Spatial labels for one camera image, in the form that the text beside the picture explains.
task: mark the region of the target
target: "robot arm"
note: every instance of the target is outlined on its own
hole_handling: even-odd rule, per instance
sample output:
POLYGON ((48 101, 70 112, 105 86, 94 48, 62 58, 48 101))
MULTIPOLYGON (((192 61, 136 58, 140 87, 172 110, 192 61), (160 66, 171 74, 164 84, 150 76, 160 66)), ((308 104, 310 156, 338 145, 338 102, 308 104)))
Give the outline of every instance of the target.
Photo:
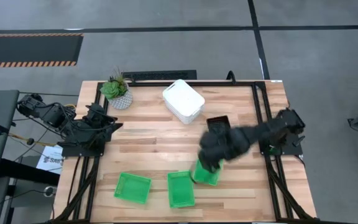
POLYGON ((276 118, 256 126, 231 128, 224 134, 205 132, 200 140, 198 159, 204 169, 215 172, 220 169, 221 159, 235 159, 248 152, 250 146, 259 140, 269 139, 271 145, 278 147, 286 143, 288 133, 300 134, 304 127, 294 110, 285 109, 276 118))

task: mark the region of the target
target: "white pot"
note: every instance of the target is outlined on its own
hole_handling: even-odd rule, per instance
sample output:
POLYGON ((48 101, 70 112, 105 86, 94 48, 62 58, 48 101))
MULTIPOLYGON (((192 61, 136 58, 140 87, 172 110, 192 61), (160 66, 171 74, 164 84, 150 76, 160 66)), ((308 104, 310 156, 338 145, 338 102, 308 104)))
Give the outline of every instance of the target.
POLYGON ((110 99, 109 103, 113 108, 123 110, 128 108, 132 104, 132 100, 132 93, 127 84, 127 91, 125 92, 124 96, 110 99))

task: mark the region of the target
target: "wooden table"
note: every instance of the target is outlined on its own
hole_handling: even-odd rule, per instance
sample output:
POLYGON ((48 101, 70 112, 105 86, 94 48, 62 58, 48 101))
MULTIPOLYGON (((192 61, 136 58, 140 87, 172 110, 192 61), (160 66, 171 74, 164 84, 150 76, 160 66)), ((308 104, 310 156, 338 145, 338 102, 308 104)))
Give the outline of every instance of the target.
MULTIPOLYGON (((77 117, 87 113, 96 94, 96 81, 82 84, 77 105, 77 117)), ((273 116, 288 106, 282 82, 266 81, 273 116)), ((267 171, 259 147, 254 144, 247 155, 225 162, 218 185, 194 186, 194 207, 170 208, 167 192, 167 173, 188 170, 197 160, 198 142, 206 130, 206 119, 228 115, 232 126, 255 125, 252 90, 248 86, 194 87, 205 98, 205 108, 191 124, 178 120, 164 104, 162 91, 166 87, 133 87, 134 101, 126 110, 108 108, 108 115, 119 118, 123 127, 113 133, 100 160, 94 195, 91 222, 247 222, 273 221, 267 171), (129 172, 152 179, 149 199, 145 205, 114 197, 114 189, 121 172, 129 172)), ((259 94, 262 105, 262 94, 259 94)), ((315 216, 313 200, 305 168, 294 156, 282 156, 288 189, 305 209, 315 216)), ((76 158, 64 161, 57 195, 55 213, 66 207, 76 158)), ((77 190, 82 162, 77 170, 73 194, 77 190)), ((282 217, 283 199, 277 189, 282 217)), ((84 217, 85 192, 80 218, 84 217)))

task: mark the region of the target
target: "orange striped tape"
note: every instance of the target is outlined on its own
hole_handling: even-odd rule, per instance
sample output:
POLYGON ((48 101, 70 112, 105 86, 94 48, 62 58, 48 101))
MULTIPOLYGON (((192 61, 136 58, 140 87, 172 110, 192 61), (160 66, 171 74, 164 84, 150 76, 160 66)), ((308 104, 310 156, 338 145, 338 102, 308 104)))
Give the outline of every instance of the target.
POLYGON ((13 67, 55 67, 55 66, 75 66, 77 62, 57 61, 57 62, 0 62, 0 68, 13 67))
POLYGON ((0 37, 84 36, 84 34, 0 34, 0 37))

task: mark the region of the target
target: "succulent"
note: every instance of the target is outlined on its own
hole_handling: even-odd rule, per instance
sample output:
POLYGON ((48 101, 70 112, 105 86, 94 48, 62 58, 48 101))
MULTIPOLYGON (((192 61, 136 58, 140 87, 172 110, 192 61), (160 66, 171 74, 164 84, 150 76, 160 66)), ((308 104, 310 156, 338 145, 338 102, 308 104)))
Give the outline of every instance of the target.
POLYGON ((124 96, 127 91, 127 85, 122 75, 110 77, 108 82, 103 83, 100 92, 108 99, 124 96))

